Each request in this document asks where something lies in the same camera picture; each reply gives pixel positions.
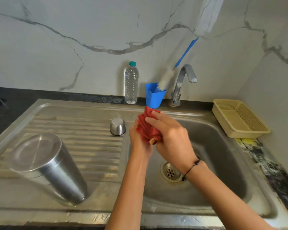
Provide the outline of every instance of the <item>drain strainer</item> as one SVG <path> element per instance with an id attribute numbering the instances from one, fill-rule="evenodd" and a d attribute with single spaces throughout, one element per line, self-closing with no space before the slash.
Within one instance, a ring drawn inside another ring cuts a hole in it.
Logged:
<path id="1" fill-rule="evenodd" d="M 175 169 L 170 163 L 161 164 L 160 166 L 161 175 L 165 180 L 169 182 L 180 182 L 181 173 Z"/>

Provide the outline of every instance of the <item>yellow object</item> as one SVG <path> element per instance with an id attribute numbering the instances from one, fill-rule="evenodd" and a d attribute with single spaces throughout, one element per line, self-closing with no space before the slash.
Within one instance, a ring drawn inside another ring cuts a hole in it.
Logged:
<path id="1" fill-rule="evenodd" d="M 228 137 L 257 138 L 270 133 L 257 115 L 242 101 L 231 99 L 213 100 L 212 112 Z"/>

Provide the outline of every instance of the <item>ribbed drainboard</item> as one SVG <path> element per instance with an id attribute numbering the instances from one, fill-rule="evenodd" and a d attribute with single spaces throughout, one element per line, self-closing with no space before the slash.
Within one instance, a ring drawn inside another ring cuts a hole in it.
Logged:
<path id="1" fill-rule="evenodd" d="M 18 178 L 8 167 L 8 154 L 21 141 L 41 133 L 54 133 L 66 145 L 87 181 L 118 176 L 123 137 L 109 131 L 110 120 L 35 116 L 21 131 L 22 138 L 0 155 L 0 178 Z"/>

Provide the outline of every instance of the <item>bracelet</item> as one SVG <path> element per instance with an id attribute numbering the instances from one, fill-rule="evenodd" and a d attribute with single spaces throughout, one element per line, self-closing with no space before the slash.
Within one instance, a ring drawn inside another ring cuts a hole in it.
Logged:
<path id="1" fill-rule="evenodd" d="M 192 168 L 193 168 L 194 166 L 198 165 L 199 163 L 200 163 L 200 159 L 199 159 L 199 160 L 196 160 L 196 161 L 194 162 L 194 165 L 192 165 L 192 167 L 188 170 L 188 172 L 190 172 L 190 170 L 192 170 Z M 188 172 L 186 172 L 185 175 L 182 177 L 182 181 L 183 181 L 183 182 L 187 180 L 185 176 L 188 174 Z"/>

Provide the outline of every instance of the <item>left hand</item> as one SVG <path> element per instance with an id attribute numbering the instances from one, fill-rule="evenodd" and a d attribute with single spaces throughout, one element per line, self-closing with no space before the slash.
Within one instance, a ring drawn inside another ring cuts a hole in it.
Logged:
<path id="1" fill-rule="evenodd" d="M 141 135 L 135 130 L 138 125 L 138 120 L 136 120 L 129 130 L 130 142 L 131 142 L 131 153 L 143 154 L 149 159 L 153 153 L 153 147 L 145 143 L 141 139 Z"/>

